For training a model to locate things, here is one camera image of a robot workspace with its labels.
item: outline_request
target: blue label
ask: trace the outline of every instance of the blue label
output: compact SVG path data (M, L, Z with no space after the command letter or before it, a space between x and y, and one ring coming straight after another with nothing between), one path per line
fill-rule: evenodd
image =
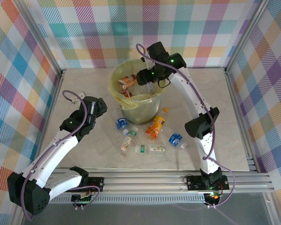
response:
M180 140L182 139L182 136L180 134L174 133L170 139L169 139L169 143L171 143L174 146L177 146L180 142Z
M120 128L126 128L128 126L128 122L125 118L119 118L116 122L117 129L120 130Z

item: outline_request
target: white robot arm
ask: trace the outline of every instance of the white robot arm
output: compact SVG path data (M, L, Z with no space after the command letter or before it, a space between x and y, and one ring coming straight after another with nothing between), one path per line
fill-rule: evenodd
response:
M189 75L188 69L182 67L179 69L183 74L185 74L188 79L192 82L191 76ZM199 101L198 97L194 93L193 89L190 88L188 83L181 77L179 74L171 74L169 76L169 80L181 91L185 102L189 108L189 111L193 118L199 117L200 114L205 114L206 111L202 107L201 102ZM210 105L207 102L204 102L207 109L210 108ZM218 165L210 160L203 160L203 157L207 156L212 143L212 133L207 133L203 136L202 139L197 137L194 138L197 144L199 155L201 159L201 170L206 174L214 173L218 170ZM216 160L214 151L211 154L211 158Z
M32 215L41 213L49 201L61 193L90 184L89 173L76 166L48 180L63 157L94 128L96 118L107 111L101 98L87 96L81 101L79 110L63 121L60 131L42 154L22 173L13 172L7 179L10 201Z

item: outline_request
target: orange packaging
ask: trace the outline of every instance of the orange packaging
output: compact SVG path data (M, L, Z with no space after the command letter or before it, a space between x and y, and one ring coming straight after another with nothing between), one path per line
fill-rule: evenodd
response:
M157 138L157 135L165 122L164 116L167 112L168 112L168 108L164 108L161 113L162 116L154 117L152 125L149 126L149 128L145 132L149 138L151 138L151 139Z
M134 74L125 76L122 79L118 80L118 86L121 88L121 90L127 90L128 88L136 85L136 83L136 75Z
M122 94L122 95L124 95L125 97L132 97L133 95L131 94L131 92L130 91L128 91L128 90L124 90L124 91L122 91L122 92L120 92L120 94Z

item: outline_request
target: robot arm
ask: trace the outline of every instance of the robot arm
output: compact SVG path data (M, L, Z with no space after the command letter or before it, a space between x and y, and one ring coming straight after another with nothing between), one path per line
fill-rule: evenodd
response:
M82 127L72 136L56 144L81 125L85 116L83 104L80 105L79 110L73 112L68 119L63 121L59 127L60 131L32 164L24 169L21 174L13 172L7 179L10 201L22 206L21 189L25 179L29 177L25 185L24 202L26 210L33 215L42 212L49 201L59 194L71 188L89 184L89 173L78 167L72 167L67 173L48 180L63 157L94 128L96 118L107 111L107 106L101 98L85 97L83 102L87 109L87 117Z
M149 59L141 58L146 62L147 69L143 69L137 73L137 82L139 85L144 85L148 82L158 82L159 87L161 87L160 81L166 79L168 80L166 86L173 83L180 90L193 118L185 124L185 129L191 137L195 138L201 158L201 181L204 183L204 188L209 189L222 178L222 171L213 161L203 159L209 154L213 142L212 123L206 110L209 110L213 122L217 119L219 110L210 107L204 99L200 101L200 93L195 93L194 89L189 85L191 83L193 87L198 90L193 84L191 76L186 68L186 63L179 53L169 55L161 42L151 45L147 48L147 52L151 59L159 61L163 65L153 63ZM185 77L166 65L178 69ZM216 160L214 151L210 157Z

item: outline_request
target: bottle label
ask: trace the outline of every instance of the bottle label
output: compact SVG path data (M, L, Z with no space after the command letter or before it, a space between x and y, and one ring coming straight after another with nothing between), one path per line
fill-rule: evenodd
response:
M169 139L169 143L174 145L175 147L179 144L180 140L182 139L182 136L178 133L173 133L173 135Z
M136 136L137 133L135 131L131 130L131 131L129 131L129 134Z
M152 125L146 130L146 134L149 134L151 138L157 138L161 127L164 124L164 118L161 116L155 116Z
M140 152L141 152L141 153L144 153L144 152L145 152L145 146L144 146L143 144L140 146Z
M127 151L128 145L130 144L131 140L132 140L131 137L126 137L122 144L121 150Z
M164 152L165 151L165 147L161 146L161 145L150 145L149 146L150 151L161 151Z
M123 117L123 118L117 119L116 125L117 125L117 129L120 130L120 128L125 128L125 127L127 127L127 126L128 126L128 122L127 122L127 120Z

